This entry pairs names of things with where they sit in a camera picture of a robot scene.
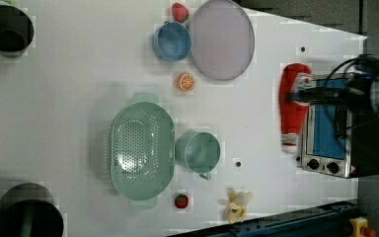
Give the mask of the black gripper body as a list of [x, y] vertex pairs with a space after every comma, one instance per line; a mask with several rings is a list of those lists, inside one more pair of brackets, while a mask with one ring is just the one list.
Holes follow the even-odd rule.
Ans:
[[[343, 69], [342, 78], [346, 77], [346, 71], [355, 67], [358, 72], [353, 74], [342, 88], [328, 86], [332, 77]], [[370, 91], [376, 78], [379, 76], [379, 59], [369, 54], [360, 54], [339, 64], [325, 79], [322, 86], [327, 105], [344, 105], [355, 114], [373, 114]]]

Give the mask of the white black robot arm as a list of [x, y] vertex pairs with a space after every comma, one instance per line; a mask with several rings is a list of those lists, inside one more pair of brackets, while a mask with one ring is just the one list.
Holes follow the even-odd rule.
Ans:
[[284, 101], [300, 105], [347, 107], [353, 114], [379, 117], [379, 59], [360, 54], [339, 64], [318, 79], [301, 73], [292, 88], [284, 93]]

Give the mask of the black robot base upper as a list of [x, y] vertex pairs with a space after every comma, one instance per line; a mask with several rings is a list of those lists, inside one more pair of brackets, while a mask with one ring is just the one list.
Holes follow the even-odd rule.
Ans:
[[31, 18], [19, 8], [0, 5], [0, 50], [25, 50], [33, 41], [35, 28]]

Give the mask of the black robot base lower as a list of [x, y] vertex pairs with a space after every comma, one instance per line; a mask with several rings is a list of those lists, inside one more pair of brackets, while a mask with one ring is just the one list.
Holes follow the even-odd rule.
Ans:
[[64, 220], [51, 192], [19, 184], [0, 199], [0, 237], [63, 237]]

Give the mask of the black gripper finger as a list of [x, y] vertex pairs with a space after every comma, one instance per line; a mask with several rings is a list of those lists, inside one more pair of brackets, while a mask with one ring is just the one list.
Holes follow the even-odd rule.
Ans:
[[310, 93], [288, 93], [286, 100], [296, 103], [320, 103], [322, 98], [318, 94]]

